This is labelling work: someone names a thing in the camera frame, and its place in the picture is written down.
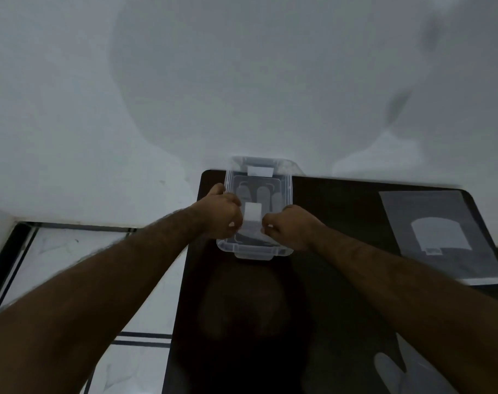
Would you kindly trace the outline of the person's left hand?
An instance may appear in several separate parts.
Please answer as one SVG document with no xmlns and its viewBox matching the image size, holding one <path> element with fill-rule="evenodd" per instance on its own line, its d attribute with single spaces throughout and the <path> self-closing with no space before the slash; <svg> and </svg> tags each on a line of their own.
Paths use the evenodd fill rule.
<svg viewBox="0 0 498 394">
<path fill-rule="evenodd" d="M 204 198 L 187 209 L 199 236 L 230 238 L 243 225 L 241 201 L 235 194 L 227 192 L 223 183 L 213 185 Z"/>
</svg>

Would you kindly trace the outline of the person's left forearm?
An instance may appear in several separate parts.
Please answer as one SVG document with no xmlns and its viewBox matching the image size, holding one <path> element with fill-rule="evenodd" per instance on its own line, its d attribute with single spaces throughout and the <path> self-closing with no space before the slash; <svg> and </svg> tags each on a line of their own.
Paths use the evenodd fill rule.
<svg viewBox="0 0 498 394">
<path fill-rule="evenodd" d="M 79 394 L 181 251 L 209 231 L 197 204 L 82 260 L 0 312 L 0 394 Z"/>
</svg>

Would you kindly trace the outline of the white folded item in bag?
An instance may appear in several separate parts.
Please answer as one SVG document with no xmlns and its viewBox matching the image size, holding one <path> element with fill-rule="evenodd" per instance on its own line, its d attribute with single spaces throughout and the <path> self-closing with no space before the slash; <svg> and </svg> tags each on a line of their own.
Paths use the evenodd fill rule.
<svg viewBox="0 0 498 394">
<path fill-rule="evenodd" d="M 436 217 L 419 218 L 411 222 L 411 228 L 421 251 L 426 255 L 442 255 L 443 249 L 472 250 L 457 221 Z"/>
</svg>

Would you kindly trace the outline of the person's right hand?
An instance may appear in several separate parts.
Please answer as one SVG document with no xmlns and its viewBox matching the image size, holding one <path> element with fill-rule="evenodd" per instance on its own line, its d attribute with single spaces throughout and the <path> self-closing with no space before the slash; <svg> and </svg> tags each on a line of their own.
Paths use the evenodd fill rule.
<svg viewBox="0 0 498 394">
<path fill-rule="evenodd" d="M 267 213 L 262 233 L 294 251 L 311 250 L 327 226 L 298 205 L 288 205 L 279 213 Z"/>
</svg>

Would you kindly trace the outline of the clear flat plastic bag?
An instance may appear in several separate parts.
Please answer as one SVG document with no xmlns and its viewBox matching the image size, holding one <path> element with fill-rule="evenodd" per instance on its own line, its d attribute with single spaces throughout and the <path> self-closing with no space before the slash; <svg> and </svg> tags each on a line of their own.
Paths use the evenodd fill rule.
<svg viewBox="0 0 498 394">
<path fill-rule="evenodd" d="M 411 258 L 470 286 L 498 284 L 498 257 L 469 211 L 460 191 L 382 191 L 379 193 L 402 256 Z M 411 228 L 419 218 L 448 218 L 460 223 L 471 251 L 421 251 Z"/>
</svg>

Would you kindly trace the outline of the white glove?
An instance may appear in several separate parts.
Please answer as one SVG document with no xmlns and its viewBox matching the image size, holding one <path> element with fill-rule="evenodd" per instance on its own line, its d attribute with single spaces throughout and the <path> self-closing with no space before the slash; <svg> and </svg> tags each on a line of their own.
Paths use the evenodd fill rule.
<svg viewBox="0 0 498 394">
<path fill-rule="evenodd" d="M 458 394 L 449 381 L 402 336 L 396 335 L 406 370 L 386 354 L 374 356 L 375 369 L 390 394 Z"/>
</svg>

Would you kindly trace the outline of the clear plastic storage box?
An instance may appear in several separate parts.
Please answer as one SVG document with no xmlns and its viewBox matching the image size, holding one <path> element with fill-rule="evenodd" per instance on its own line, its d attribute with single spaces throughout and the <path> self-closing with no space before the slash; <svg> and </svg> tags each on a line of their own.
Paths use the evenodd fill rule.
<svg viewBox="0 0 498 394">
<path fill-rule="evenodd" d="M 273 167 L 272 178 L 247 175 L 247 167 Z M 262 204 L 262 219 L 267 213 L 279 213 L 293 203 L 293 180 L 286 161 L 272 158 L 232 157 L 231 168 L 226 171 L 224 186 L 241 201 L 243 214 L 246 202 Z M 262 222 L 244 221 L 231 238 L 216 241 L 220 250 L 233 253 L 240 259 L 271 260 L 290 256 L 292 249 L 285 247 L 261 232 Z"/>
</svg>

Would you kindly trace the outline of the person's right forearm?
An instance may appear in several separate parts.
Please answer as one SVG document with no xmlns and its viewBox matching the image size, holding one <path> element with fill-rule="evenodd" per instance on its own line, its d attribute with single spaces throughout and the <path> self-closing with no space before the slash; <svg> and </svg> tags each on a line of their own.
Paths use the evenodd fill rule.
<svg viewBox="0 0 498 394">
<path fill-rule="evenodd" d="M 461 394 L 498 394 L 498 300 L 325 225 L 309 247 L 332 262 Z"/>
</svg>

